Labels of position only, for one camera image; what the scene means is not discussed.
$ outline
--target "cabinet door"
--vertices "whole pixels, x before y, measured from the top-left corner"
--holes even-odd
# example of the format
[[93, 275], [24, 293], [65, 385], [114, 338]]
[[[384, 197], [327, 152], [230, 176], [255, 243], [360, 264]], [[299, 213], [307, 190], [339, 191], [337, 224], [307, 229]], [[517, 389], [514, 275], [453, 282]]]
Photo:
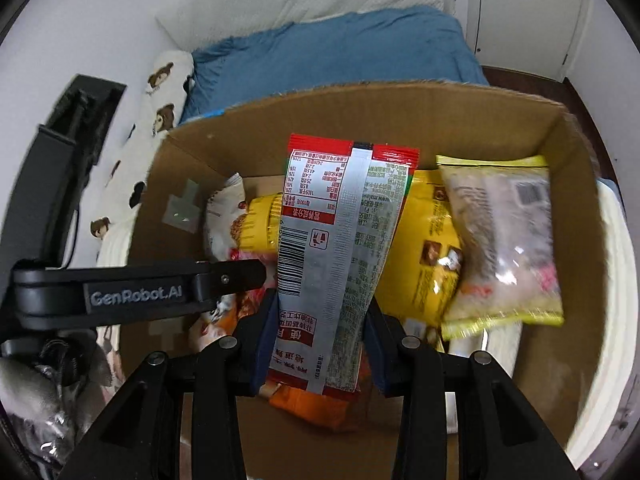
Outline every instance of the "cabinet door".
[[560, 79], [583, 0], [480, 0], [476, 56], [487, 66]]

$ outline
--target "white wall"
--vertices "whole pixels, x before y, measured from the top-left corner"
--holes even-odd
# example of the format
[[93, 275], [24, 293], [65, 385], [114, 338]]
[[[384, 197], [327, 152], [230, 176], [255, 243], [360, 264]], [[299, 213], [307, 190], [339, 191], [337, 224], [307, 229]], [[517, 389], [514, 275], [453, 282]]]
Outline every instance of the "white wall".
[[640, 52], [606, 0], [590, 15], [568, 77], [609, 152], [640, 265]]
[[166, 0], [31, 0], [0, 45], [0, 219], [36, 125], [76, 73], [127, 85], [102, 159], [82, 199], [75, 266], [92, 266], [99, 241], [88, 232], [114, 154], [136, 120], [146, 76], [176, 48], [154, 19]]

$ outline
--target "blue bedding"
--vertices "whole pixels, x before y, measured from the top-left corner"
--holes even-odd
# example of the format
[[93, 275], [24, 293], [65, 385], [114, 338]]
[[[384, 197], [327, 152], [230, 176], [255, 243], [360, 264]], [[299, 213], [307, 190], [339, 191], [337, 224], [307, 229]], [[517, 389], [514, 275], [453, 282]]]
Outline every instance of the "blue bedding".
[[181, 121], [273, 94], [362, 81], [488, 84], [460, 23], [433, 7], [349, 13], [228, 38], [193, 52]]

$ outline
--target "screw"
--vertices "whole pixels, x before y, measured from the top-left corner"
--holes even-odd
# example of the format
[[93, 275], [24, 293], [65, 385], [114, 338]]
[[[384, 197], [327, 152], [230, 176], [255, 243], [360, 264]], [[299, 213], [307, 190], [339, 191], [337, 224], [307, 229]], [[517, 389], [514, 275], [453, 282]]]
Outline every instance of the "screw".
[[402, 346], [413, 350], [420, 346], [420, 340], [415, 335], [407, 335], [402, 338]]
[[225, 335], [224, 337], [218, 339], [218, 344], [220, 345], [220, 348], [224, 348], [226, 350], [236, 346], [238, 344], [238, 339], [236, 339], [232, 335]]
[[489, 352], [485, 352], [484, 350], [478, 351], [474, 353], [474, 360], [479, 365], [487, 365], [492, 361], [491, 354]]
[[146, 362], [152, 366], [162, 364], [164, 362], [164, 352], [152, 352], [146, 357]]

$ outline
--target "wooden floor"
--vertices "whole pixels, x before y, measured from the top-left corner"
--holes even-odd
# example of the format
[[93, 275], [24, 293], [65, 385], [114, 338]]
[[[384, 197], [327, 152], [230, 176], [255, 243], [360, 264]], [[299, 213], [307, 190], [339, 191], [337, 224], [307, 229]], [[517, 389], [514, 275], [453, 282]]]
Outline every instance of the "wooden floor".
[[582, 132], [590, 140], [598, 157], [598, 162], [600, 163], [600, 173], [602, 177], [609, 178], [616, 183], [618, 182], [600, 133], [593, 123], [587, 108], [580, 99], [578, 92], [575, 91], [575, 88], [567, 78], [559, 83], [551, 79], [521, 72], [512, 72], [511, 70], [489, 67], [482, 67], [482, 69], [491, 86], [507, 88], [525, 94], [540, 95], [565, 105], [568, 110], [577, 117], [582, 127]]

